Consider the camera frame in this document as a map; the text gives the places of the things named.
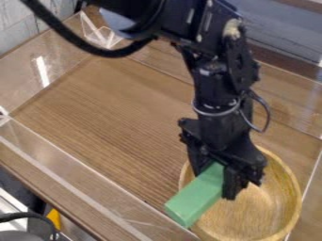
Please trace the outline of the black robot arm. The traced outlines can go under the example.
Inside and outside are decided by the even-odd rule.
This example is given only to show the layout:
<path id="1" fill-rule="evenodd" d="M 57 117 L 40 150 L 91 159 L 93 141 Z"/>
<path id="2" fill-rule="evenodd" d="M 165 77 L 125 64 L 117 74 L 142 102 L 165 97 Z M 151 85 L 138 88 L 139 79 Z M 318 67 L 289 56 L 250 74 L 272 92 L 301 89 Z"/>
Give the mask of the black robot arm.
<path id="1" fill-rule="evenodd" d="M 182 54 L 193 77 L 197 119 L 179 120 L 194 173 L 225 166 L 222 197 L 234 200 L 261 184 L 268 159 L 250 139 L 260 63 L 248 45 L 248 28 L 226 0 L 93 0 L 102 18 L 129 40 L 163 38 Z"/>

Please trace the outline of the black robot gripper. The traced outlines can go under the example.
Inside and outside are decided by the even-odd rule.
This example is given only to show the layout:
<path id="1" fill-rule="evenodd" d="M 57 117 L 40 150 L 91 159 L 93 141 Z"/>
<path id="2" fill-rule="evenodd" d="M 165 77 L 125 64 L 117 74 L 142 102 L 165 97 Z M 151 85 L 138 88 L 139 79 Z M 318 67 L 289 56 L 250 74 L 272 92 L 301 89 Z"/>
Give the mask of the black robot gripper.
<path id="1" fill-rule="evenodd" d="M 190 165 L 195 176 L 214 163 L 225 167 L 222 197 L 234 201 L 249 183 L 262 184 L 269 162 L 250 137 L 253 130 L 265 132 L 252 122 L 253 101 L 212 106 L 194 100 L 193 108 L 198 118 L 179 120 Z"/>

